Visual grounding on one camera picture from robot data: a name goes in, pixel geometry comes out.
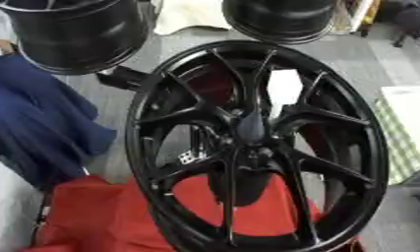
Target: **white fabric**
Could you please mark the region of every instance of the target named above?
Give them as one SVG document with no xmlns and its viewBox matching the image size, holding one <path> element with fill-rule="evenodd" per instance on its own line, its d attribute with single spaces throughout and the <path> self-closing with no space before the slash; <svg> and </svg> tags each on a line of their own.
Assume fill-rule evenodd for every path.
<svg viewBox="0 0 420 252">
<path fill-rule="evenodd" d="M 420 153 L 420 86 L 386 87 L 382 92 Z"/>
<path fill-rule="evenodd" d="M 151 0 L 160 10 L 154 32 L 167 35 L 189 27 L 231 29 L 221 10 L 222 0 Z"/>
<path fill-rule="evenodd" d="M 41 194 L 0 162 L 0 252 L 13 252 L 30 243 Z"/>
</svg>

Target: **black wheel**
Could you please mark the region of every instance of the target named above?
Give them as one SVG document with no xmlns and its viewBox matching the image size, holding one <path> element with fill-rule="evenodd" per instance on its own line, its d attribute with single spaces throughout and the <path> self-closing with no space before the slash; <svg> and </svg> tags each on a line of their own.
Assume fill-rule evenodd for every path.
<svg viewBox="0 0 420 252">
<path fill-rule="evenodd" d="M 304 84 L 298 102 L 273 120 L 264 92 L 271 69 L 296 69 Z M 190 157 L 158 164 L 162 142 L 176 125 L 190 127 Z M 295 148 L 294 136 L 313 152 Z M 358 234 L 387 188 L 386 143 L 370 107 L 332 69 L 277 45 L 223 41 L 167 60 L 135 97 L 126 137 L 154 219 L 181 251 L 329 251 Z M 318 221 L 311 219 L 302 172 L 320 174 L 330 190 Z M 212 177 L 209 186 L 223 202 L 221 226 L 191 213 L 172 191 L 201 174 Z M 280 176 L 292 194 L 296 231 L 266 237 L 234 232 L 234 208 L 257 199 L 266 174 Z M 242 188 L 242 180 L 254 177 L 252 191 Z"/>
</svg>

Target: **wheel lip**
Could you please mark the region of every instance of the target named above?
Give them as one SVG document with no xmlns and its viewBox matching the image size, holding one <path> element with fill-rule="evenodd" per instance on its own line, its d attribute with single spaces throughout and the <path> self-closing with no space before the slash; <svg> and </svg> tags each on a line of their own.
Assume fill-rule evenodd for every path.
<svg viewBox="0 0 420 252">
<path fill-rule="evenodd" d="M 330 21 L 320 31 L 313 32 L 309 35 L 291 36 L 289 33 L 283 33 L 283 32 L 272 33 L 272 32 L 259 31 L 257 28 L 247 23 L 242 23 L 239 20 L 235 20 L 235 18 L 232 15 L 228 14 L 229 12 L 228 1 L 223 1 L 222 10 L 228 24 L 230 24 L 232 27 L 234 27 L 236 30 L 240 31 L 241 33 L 247 36 L 253 37 L 255 39 L 264 41 L 264 42 L 279 43 L 279 44 L 302 44 L 302 43 L 308 43 L 308 42 L 321 39 L 325 35 L 329 34 L 329 32 L 333 28 L 333 25 L 336 19 L 335 14 L 332 14 L 332 16 L 330 17 Z"/>
<path fill-rule="evenodd" d="M 218 41 L 208 44 L 203 44 L 191 49 L 188 49 L 184 52 L 181 52 L 170 59 L 166 60 L 164 63 L 162 63 L 159 67 L 157 67 L 151 74 L 151 76 L 159 76 L 162 71 L 168 69 L 168 70 L 174 70 L 178 66 L 182 65 L 184 62 L 189 61 L 190 59 L 196 58 L 201 55 L 201 53 L 204 53 L 205 51 L 209 49 L 215 49 L 219 47 L 226 47 L 226 46 L 233 46 L 236 44 L 242 44 L 242 46 L 245 45 L 252 45 L 252 46 L 267 46 L 268 48 L 276 48 L 280 52 L 286 52 L 290 53 L 292 55 L 297 56 L 298 62 L 302 61 L 302 63 L 309 63 L 308 68 L 312 69 L 313 66 L 316 66 L 317 69 L 322 69 L 327 71 L 330 75 L 333 76 L 333 78 L 340 82 L 341 85 L 339 86 L 341 89 L 344 89 L 346 93 L 351 95 L 354 99 L 354 103 L 357 103 L 360 107 L 363 108 L 365 116 L 368 117 L 368 119 L 373 123 L 373 127 L 371 128 L 373 130 L 373 137 L 372 143 L 370 143 L 374 150 L 379 150 L 379 153 L 377 154 L 377 159 L 374 161 L 375 164 L 378 164 L 379 174 L 378 179 L 381 181 L 379 182 L 376 187 L 372 191 L 372 195 L 369 197 L 370 201 L 367 202 L 365 205 L 366 209 L 370 209 L 370 211 L 366 211 L 366 214 L 363 216 L 360 216 L 359 218 L 355 218 L 354 224 L 349 226 L 346 230 L 343 230 L 341 233 L 337 234 L 333 239 L 330 239 L 327 243 L 319 243 L 316 247 L 310 247 L 305 249 L 296 249 L 296 250 L 286 250 L 289 251 L 296 251 L 296 252 L 312 252 L 312 251 L 328 251 L 330 249 L 336 248 L 337 246 L 342 245 L 343 243 L 350 240 L 352 237 L 346 237 L 346 235 L 343 235 L 343 233 L 347 232 L 353 232 L 357 234 L 358 231 L 360 231 L 366 224 L 367 221 L 373 216 L 375 211 L 377 210 L 378 206 L 381 204 L 381 201 L 383 199 L 383 196 L 386 193 L 387 190 L 387 184 L 388 184 L 388 177 L 389 177 L 389 170 L 388 170 L 388 163 L 389 163 L 389 157 L 388 157 L 388 149 L 386 140 L 384 137 L 384 134 L 381 130 L 381 126 L 373 113 L 370 106 L 366 103 L 366 101 L 360 96 L 359 93 L 354 90 L 343 78 L 341 78 L 339 75 L 336 74 L 336 72 L 325 65 L 324 63 L 302 53 L 297 50 L 277 46 L 275 44 L 269 44 L 269 43 L 263 43 L 263 42 L 256 42 L 256 41 L 249 41 L 249 40 L 229 40 L 229 41 Z M 149 188 L 148 184 L 145 182 L 144 178 L 136 172 L 136 170 L 140 170 L 142 166 L 145 165 L 144 158 L 141 155 L 141 146 L 139 144 L 139 141 L 135 141 L 136 139 L 139 139 L 139 128 L 135 127 L 134 120 L 141 118 L 143 108 L 146 106 L 146 103 L 148 102 L 148 98 L 150 97 L 150 94 L 154 91 L 154 87 L 156 84 L 150 82 L 149 79 L 145 82 L 143 85 L 141 92 L 135 96 L 133 99 L 133 102 L 129 108 L 128 118 L 127 118 L 127 126 L 126 126 L 126 151 L 127 151 L 127 157 L 129 164 L 134 171 L 134 175 L 145 194 L 146 198 L 148 198 L 150 204 L 158 210 L 163 216 L 167 217 L 175 226 L 178 228 L 188 232 L 189 234 L 201 238 L 204 242 L 212 242 L 211 237 L 195 231 L 191 226 L 186 224 L 184 221 L 182 221 L 178 216 L 174 215 L 174 211 L 171 211 L 170 209 L 165 208 L 163 206 L 163 203 L 156 198 L 156 196 L 153 194 L 151 189 Z M 239 251 L 239 248 L 232 248 L 233 251 Z"/>
</svg>

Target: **wheel rim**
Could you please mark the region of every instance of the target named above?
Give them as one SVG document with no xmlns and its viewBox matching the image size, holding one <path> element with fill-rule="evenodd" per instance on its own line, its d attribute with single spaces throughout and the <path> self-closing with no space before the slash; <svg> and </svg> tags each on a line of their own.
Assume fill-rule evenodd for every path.
<svg viewBox="0 0 420 252">
<path fill-rule="evenodd" d="M 224 69 L 233 81 L 228 102 L 223 105 L 214 100 L 209 102 L 190 85 L 195 76 L 199 76 L 196 73 L 210 66 Z M 260 89 L 266 83 L 270 68 L 295 68 L 305 85 L 298 103 L 284 107 L 281 115 L 271 122 L 254 119 L 257 114 L 267 115 L 267 99 Z M 159 101 L 175 96 L 176 101 L 168 101 L 169 108 Z M 206 137 L 204 142 L 216 144 L 212 148 L 218 151 L 188 164 L 155 167 L 153 159 L 161 142 L 178 124 L 197 127 L 196 131 Z M 243 128 L 251 127 L 259 128 L 255 137 L 244 133 Z M 290 137 L 295 132 L 302 134 L 313 147 L 314 156 L 293 148 Z M 343 163 L 349 159 L 349 154 L 345 158 L 337 154 L 337 150 L 348 148 L 339 143 L 338 139 L 344 136 L 345 142 L 358 146 L 358 167 L 346 167 Z M 162 216 L 169 228 L 176 230 L 175 235 L 190 244 L 198 244 L 202 251 L 208 248 L 214 251 L 214 246 L 220 251 L 249 251 L 259 247 L 266 251 L 328 251 L 347 242 L 365 226 L 387 187 L 386 144 L 369 106 L 324 64 L 295 50 L 271 44 L 216 42 L 169 59 L 151 74 L 145 90 L 132 104 L 126 137 L 130 165 L 153 214 Z M 334 149 L 323 146 L 334 146 Z M 268 158 L 276 165 L 261 167 L 254 164 L 257 157 L 259 160 Z M 224 164 L 223 176 L 228 178 L 223 180 L 227 193 L 223 197 L 224 218 L 220 227 L 190 213 L 171 194 L 175 183 L 212 172 L 214 167 L 209 164 L 217 162 Z M 253 237 L 233 232 L 239 163 L 249 165 L 254 172 L 283 177 L 300 217 L 295 233 Z M 310 218 L 302 171 L 320 173 L 340 181 L 345 188 L 337 200 L 330 200 L 330 208 L 315 223 Z"/>
</svg>

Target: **chair leg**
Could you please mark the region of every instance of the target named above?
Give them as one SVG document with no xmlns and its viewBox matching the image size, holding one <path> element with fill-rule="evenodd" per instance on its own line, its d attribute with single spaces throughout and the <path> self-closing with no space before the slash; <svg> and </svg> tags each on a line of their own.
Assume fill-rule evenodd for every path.
<svg viewBox="0 0 420 252">
<path fill-rule="evenodd" d="M 405 32 L 402 32 L 399 35 L 399 37 L 393 42 L 393 46 L 397 48 L 402 48 L 406 38 L 407 38 L 407 34 Z"/>
<path fill-rule="evenodd" d="M 367 37 L 369 35 L 369 31 L 372 28 L 372 25 L 362 25 L 359 31 L 361 32 L 362 37 Z"/>
</svg>

